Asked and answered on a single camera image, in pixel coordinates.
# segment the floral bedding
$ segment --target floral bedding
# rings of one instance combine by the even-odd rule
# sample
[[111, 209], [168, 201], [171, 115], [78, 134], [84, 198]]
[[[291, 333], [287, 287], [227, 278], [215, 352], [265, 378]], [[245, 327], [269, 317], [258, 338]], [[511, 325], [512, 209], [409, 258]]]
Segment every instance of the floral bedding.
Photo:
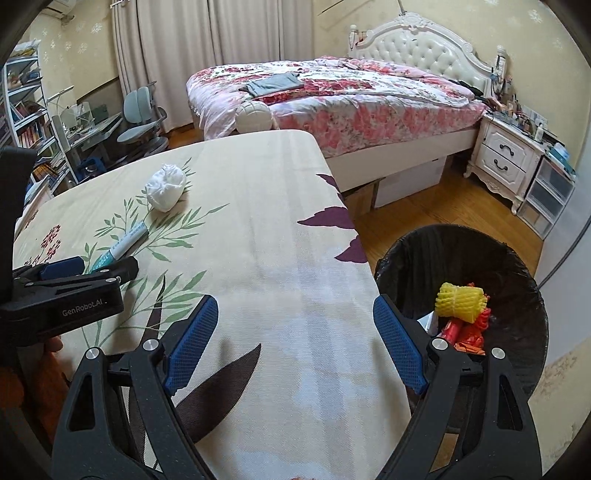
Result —
[[311, 61], [224, 65], [193, 75], [189, 103], [207, 140], [230, 135], [235, 111], [250, 98], [245, 83], [297, 73], [302, 89], [258, 98], [281, 129], [314, 135], [326, 158], [455, 132], [474, 125], [485, 105], [473, 93], [422, 70], [376, 60], [324, 57]]

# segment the gray chair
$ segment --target gray chair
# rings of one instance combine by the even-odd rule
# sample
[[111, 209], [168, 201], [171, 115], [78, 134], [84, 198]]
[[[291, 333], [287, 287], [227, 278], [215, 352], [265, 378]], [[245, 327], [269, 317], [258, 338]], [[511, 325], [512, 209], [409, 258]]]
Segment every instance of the gray chair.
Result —
[[134, 90], [125, 97], [123, 114], [130, 124], [139, 124], [123, 132], [117, 142], [141, 145], [126, 158], [126, 163], [139, 158], [160, 153], [168, 147], [168, 138], [159, 136], [162, 122], [168, 117], [166, 111], [154, 105], [150, 91], [153, 82], [147, 87]]

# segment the bottle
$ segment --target bottle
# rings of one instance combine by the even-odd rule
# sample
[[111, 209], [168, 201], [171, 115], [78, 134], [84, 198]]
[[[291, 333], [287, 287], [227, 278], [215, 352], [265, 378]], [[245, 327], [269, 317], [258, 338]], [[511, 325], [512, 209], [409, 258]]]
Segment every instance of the bottle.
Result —
[[534, 140], [536, 142], [542, 142], [542, 137], [544, 136], [544, 128], [542, 127], [542, 124], [538, 125], [538, 129], [535, 132], [535, 137]]

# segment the air conditioner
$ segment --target air conditioner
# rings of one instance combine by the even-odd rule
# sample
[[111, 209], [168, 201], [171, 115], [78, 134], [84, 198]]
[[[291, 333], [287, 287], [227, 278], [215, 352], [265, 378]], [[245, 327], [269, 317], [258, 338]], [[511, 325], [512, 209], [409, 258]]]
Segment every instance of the air conditioner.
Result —
[[43, 13], [57, 18], [67, 17], [70, 11], [74, 8], [76, 1], [77, 0], [54, 0], [43, 9]]

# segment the white tufted headboard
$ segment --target white tufted headboard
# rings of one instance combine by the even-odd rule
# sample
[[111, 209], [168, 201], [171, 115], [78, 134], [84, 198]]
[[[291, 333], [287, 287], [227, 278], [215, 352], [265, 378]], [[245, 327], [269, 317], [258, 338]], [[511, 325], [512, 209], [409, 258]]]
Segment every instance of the white tufted headboard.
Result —
[[356, 59], [393, 61], [453, 80], [462, 80], [491, 94], [491, 67], [473, 53], [470, 43], [418, 14], [405, 15], [367, 32], [351, 25], [350, 55]]

